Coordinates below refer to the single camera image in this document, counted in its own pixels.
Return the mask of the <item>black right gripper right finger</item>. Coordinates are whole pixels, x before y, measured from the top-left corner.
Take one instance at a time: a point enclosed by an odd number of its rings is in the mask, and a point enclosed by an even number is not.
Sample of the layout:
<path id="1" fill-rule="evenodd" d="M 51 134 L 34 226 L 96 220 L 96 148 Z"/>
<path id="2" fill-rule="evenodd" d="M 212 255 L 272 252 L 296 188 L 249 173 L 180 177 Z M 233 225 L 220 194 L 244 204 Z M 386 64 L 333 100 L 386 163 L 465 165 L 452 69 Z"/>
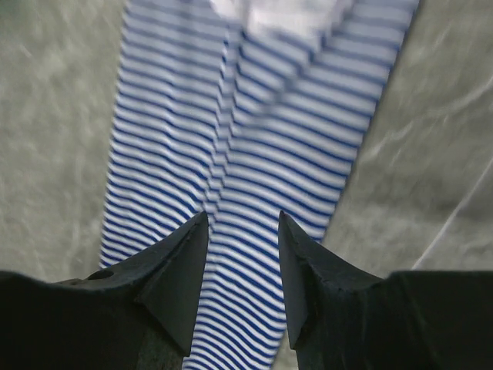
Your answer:
<path id="1" fill-rule="evenodd" d="M 492 274 L 396 271 L 379 278 L 278 227 L 287 332 L 301 369 L 490 369 Z"/>

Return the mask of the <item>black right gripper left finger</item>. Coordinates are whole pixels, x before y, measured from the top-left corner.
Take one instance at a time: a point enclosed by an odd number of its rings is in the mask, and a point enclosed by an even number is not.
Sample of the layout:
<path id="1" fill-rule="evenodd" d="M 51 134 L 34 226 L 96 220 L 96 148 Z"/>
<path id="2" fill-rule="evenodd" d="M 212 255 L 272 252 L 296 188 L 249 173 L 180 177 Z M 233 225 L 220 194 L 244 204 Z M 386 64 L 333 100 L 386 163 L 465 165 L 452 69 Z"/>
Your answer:
<path id="1" fill-rule="evenodd" d="M 191 352 L 208 246 L 195 215 L 87 278 L 1 273 L 3 369 L 179 369 Z"/>

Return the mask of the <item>navy white striped tank top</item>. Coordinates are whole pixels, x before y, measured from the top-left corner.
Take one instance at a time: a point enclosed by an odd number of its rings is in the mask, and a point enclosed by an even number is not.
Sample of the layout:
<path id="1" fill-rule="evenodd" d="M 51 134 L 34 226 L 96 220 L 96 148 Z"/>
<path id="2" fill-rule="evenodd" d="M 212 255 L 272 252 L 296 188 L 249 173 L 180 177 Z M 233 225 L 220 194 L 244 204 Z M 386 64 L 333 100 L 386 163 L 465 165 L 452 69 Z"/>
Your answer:
<path id="1" fill-rule="evenodd" d="M 324 237 L 416 1 L 130 1 L 100 264 L 209 219 L 186 369 L 268 369 L 280 212 Z"/>

